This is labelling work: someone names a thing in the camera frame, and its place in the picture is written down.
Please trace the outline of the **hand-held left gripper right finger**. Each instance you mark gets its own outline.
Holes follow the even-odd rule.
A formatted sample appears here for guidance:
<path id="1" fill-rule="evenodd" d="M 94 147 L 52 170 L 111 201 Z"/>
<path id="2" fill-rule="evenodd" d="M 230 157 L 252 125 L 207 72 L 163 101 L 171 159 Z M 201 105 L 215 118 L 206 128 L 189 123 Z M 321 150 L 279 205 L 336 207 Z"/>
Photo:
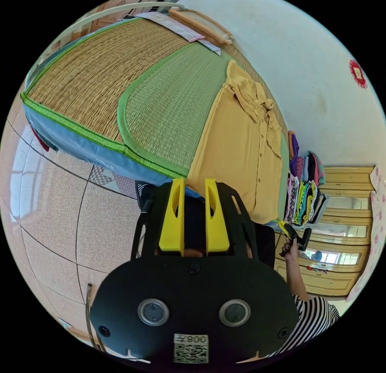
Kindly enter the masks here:
<path id="1" fill-rule="evenodd" d="M 226 253 L 230 247 L 221 198 L 215 179 L 205 179 L 206 255 Z"/>

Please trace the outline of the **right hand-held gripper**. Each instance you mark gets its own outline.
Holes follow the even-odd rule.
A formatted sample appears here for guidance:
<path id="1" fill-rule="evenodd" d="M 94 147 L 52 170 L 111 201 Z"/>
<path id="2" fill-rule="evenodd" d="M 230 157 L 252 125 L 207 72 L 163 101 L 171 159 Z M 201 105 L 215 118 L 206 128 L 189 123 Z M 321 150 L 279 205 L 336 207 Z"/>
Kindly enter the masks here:
<path id="1" fill-rule="evenodd" d="M 299 251 L 304 251 L 304 249 L 305 249 L 305 247 L 304 247 L 305 242 L 304 242 L 302 237 L 299 237 L 299 235 L 297 234 L 296 230 L 289 223 L 286 223 L 284 221 L 279 221 L 278 225 L 279 225 L 281 231 L 283 232 L 283 234 L 286 237 L 288 237 L 290 240 L 297 239 L 298 250 Z M 284 254 L 285 254 L 285 252 L 281 251 L 281 253 L 279 255 L 281 257 L 284 257 Z"/>

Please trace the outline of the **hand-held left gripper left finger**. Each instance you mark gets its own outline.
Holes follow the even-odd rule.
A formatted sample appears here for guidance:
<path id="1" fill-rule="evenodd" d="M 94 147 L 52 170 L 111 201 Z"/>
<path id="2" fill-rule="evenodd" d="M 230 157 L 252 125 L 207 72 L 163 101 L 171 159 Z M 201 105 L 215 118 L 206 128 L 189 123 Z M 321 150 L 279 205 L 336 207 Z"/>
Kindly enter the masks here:
<path id="1" fill-rule="evenodd" d="M 174 179 L 167 185 L 170 188 L 159 248 L 164 253 L 179 253 L 180 256 L 184 256 L 185 180 L 184 178 Z"/>

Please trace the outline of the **person's right hand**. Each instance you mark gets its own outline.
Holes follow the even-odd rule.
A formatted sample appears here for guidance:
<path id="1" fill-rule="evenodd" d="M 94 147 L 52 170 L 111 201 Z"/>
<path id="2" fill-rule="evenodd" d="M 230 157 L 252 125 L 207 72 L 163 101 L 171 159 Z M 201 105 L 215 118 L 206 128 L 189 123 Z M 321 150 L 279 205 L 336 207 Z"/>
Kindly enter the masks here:
<path id="1" fill-rule="evenodd" d="M 298 244 L 297 239 L 285 239 L 285 245 L 282 248 L 285 252 L 284 259 L 286 262 L 298 262 Z"/>

